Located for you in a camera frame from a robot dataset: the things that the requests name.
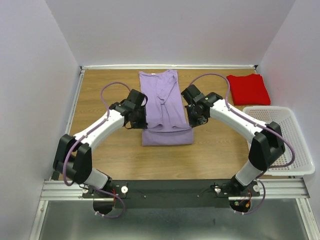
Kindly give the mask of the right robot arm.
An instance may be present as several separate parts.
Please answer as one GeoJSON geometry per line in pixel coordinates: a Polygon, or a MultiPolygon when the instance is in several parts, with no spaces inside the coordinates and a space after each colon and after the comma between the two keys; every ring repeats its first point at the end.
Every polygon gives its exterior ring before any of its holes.
{"type": "Polygon", "coordinates": [[[213,118],[231,127],[250,143],[247,162],[227,184],[231,194],[241,196],[247,192],[253,180],[263,175],[285,153],[281,127],[276,122],[257,121],[236,110],[214,92],[204,95],[184,90],[181,95],[187,102],[185,108],[191,127],[204,125],[213,118]]]}

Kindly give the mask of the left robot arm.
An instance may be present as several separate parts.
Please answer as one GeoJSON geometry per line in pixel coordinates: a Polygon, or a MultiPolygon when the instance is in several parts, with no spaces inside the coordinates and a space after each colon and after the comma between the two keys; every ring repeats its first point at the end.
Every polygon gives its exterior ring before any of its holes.
{"type": "Polygon", "coordinates": [[[146,116],[145,105],[127,100],[112,104],[88,128],[60,138],[53,169],[62,174],[67,186],[73,183],[88,185],[99,197],[107,197],[114,188],[112,178],[93,167],[92,153],[107,137],[128,123],[131,129],[146,129],[146,116]]]}

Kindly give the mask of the purple t-shirt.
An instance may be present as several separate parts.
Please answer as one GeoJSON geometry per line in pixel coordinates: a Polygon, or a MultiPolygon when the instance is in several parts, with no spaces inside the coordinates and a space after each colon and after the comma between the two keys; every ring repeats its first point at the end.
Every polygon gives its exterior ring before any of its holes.
{"type": "Polygon", "coordinates": [[[146,103],[147,129],[142,131],[143,146],[191,145],[194,132],[185,117],[178,72],[139,72],[140,90],[146,103]]]}

